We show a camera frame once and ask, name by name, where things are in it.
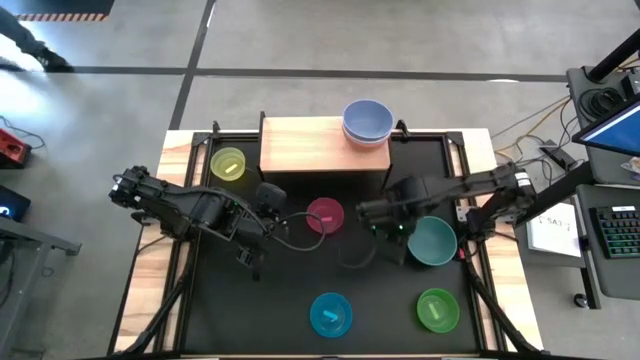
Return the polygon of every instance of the bowl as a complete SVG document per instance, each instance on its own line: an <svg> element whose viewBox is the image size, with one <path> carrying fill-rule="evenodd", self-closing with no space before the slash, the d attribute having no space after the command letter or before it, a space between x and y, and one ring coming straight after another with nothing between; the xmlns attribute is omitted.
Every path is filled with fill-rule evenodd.
<svg viewBox="0 0 640 360"><path fill-rule="evenodd" d="M423 292L418 299L416 310L422 325L438 334L455 329L460 320L460 306L456 298L443 289L429 289Z"/></svg>
<svg viewBox="0 0 640 360"><path fill-rule="evenodd" d="M407 246L419 262L440 266L453 259L458 250L458 239L444 220L425 216L416 222L416 230L409 236Z"/></svg>
<svg viewBox="0 0 640 360"><path fill-rule="evenodd" d="M224 181L238 180L244 174L246 159L237 148L228 147L216 151L211 157L211 172Z"/></svg>
<svg viewBox="0 0 640 360"><path fill-rule="evenodd" d="M342 128L344 129L345 133L347 133L350 137L355 138L356 140L364 141L364 142L379 141L379 140L382 140L382 139L385 139L385 138L389 137L389 135L390 135L390 134L388 134L388 135L385 135L385 136L381 136L381 137L379 137L377 139L367 139L367 138L364 138L362 136L358 136L358 135L352 133L351 131L349 131L349 129L347 129L344 126L344 122L342 123Z"/></svg>
<svg viewBox="0 0 640 360"><path fill-rule="evenodd" d="M360 139L358 139L358 138L353 137L353 136L349 133L349 131L347 130L347 128L345 128L344 126L342 126L342 129L343 129L343 132L344 132L344 136L345 136L345 138L347 138L347 140L348 140L350 143L352 143L352 144L354 144L354 145L356 145L356 146L358 146L358 147L361 147L361 148L377 148L377 147L380 147L380 146L382 146L383 144L386 144L386 143L387 143L387 139L389 138L389 136L391 136L391 133L389 133L389 134L387 134L387 136L385 136L385 137L383 137L383 138L381 138L381 139L378 139L378 140L373 140L373 141L370 141L370 140L360 140Z"/></svg>
<svg viewBox="0 0 640 360"><path fill-rule="evenodd" d="M357 100L342 113L343 125L348 134L361 141L383 139L393 130L393 114L375 100Z"/></svg>
<svg viewBox="0 0 640 360"><path fill-rule="evenodd" d="M311 327L318 335L337 338L351 327L353 312L347 299L337 293L325 293L316 298L309 311Z"/></svg>
<svg viewBox="0 0 640 360"><path fill-rule="evenodd" d="M317 198L309 204L307 212L320 217L327 235L338 231L344 223L344 209L335 199ZM318 219L307 216L307 224L313 231L322 234L322 226Z"/></svg>

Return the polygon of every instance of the green bowl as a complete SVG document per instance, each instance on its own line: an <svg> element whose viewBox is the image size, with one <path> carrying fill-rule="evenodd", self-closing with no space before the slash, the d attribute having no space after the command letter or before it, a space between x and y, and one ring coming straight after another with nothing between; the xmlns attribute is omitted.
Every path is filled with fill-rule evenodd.
<svg viewBox="0 0 640 360"><path fill-rule="evenodd" d="M455 329L460 320L456 298L443 289L429 289L418 299L418 319L427 329L445 334Z"/></svg>
<svg viewBox="0 0 640 360"><path fill-rule="evenodd" d="M435 216L425 216L416 222L409 236L409 252L416 260L429 266L448 263L458 251L458 238L451 226Z"/></svg>

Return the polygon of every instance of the chair wheel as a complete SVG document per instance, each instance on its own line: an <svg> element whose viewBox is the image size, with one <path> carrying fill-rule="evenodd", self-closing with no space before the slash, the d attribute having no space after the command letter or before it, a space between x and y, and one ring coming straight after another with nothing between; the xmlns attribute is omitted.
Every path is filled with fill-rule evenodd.
<svg viewBox="0 0 640 360"><path fill-rule="evenodd" d="M573 303L576 304L577 307L588 309L589 303L587 302L587 296L584 294L575 294L573 296Z"/></svg>

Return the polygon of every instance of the wooden block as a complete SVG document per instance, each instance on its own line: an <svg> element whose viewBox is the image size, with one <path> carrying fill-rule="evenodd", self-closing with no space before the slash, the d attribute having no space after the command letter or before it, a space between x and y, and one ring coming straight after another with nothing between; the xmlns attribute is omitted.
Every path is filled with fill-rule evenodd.
<svg viewBox="0 0 640 360"><path fill-rule="evenodd" d="M265 118L260 152L264 172L385 171L391 164L388 144L351 144L341 116Z"/></svg>

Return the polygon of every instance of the monitor screen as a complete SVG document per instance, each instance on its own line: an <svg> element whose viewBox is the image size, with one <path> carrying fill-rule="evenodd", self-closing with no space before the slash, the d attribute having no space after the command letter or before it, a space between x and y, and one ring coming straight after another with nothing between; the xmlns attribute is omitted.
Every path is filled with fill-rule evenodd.
<svg viewBox="0 0 640 360"><path fill-rule="evenodd" d="M574 137L574 141L623 154L640 156L640 101L600 120Z"/></svg>

